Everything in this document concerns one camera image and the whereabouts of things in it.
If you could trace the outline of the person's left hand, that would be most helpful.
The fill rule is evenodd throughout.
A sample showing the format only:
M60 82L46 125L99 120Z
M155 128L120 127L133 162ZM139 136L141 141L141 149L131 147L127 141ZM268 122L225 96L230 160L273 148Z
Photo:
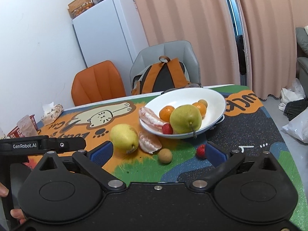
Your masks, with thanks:
M1 185L1 198L2 198L2 206L4 211L10 210L10 216L16 219L19 224L23 224L26 221L26 218L21 209L14 209L14 202L10 202L12 200L10 190L0 183Z

